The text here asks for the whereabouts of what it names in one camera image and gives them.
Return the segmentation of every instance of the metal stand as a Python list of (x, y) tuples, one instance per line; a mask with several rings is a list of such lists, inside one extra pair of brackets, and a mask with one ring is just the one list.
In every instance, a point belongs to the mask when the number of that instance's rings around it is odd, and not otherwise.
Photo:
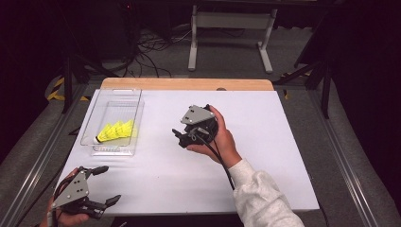
[(271, 30), (273, 28), (277, 9), (270, 14), (247, 14), (247, 13), (223, 13), (223, 12), (198, 12), (197, 6), (192, 8), (192, 43), (189, 53), (188, 70), (195, 71), (197, 64), (197, 29), (198, 27), (224, 27), (224, 28), (247, 28), (265, 29), (263, 42), (257, 46), (262, 58), (263, 65), (268, 74), (272, 73), (272, 67), (266, 47), (268, 45)]

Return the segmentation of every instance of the transparent bin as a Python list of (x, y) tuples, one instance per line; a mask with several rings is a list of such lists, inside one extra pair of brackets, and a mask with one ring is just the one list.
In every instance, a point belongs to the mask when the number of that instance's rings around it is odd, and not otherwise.
[[(93, 155), (122, 155), (132, 156), (139, 134), (142, 112), (145, 102), (142, 100), (140, 89), (100, 89), (98, 90), (96, 103), (80, 143), (83, 146), (93, 147)], [(113, 133), (112, 140), (99, 142), (96, 137), (104, 131), (106, 125), (116, 125), (133, 121), (130, 135), (127, 137), (115, 136), (121, 133)], [(114, 130), (127, 130), (114, 127)]]

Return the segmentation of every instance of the white tabletop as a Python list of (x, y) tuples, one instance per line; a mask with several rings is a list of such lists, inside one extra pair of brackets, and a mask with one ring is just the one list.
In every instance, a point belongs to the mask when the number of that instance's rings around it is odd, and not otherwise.
[[(94, 108), (98, 91), (88, 109)], [(238, 152), (256, 170), (265, 170), (293, 210), (319, 209), (305, 165), (276, 92), (146, 91), (136, 151), (130, 157), (92, 156), (80, 139), (61, 174), (78, 166), (109, 166), (88, 179), (92, 201), (121, 195), (106, 215), (215, 214), (236, 212), (233, 192), (221, 165), (178, 145), (172, 129), (192, 104), (215, 106), (232, 132)], [(89, 120), (85, 116), (82, 126)]]

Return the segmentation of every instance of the yellow shuttlecock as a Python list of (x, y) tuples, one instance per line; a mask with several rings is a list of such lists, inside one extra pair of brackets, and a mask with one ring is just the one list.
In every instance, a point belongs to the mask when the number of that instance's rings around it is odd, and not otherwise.
[(115, 124), (107, 124), (103, 130), (95, 137), (94, 142), (99, 144), (105, 141), (114, 140), (118, 138), (136, 136), (136, 129), (133, 130), (133, 120), (129, 120), (126, 123), (117, 121)]

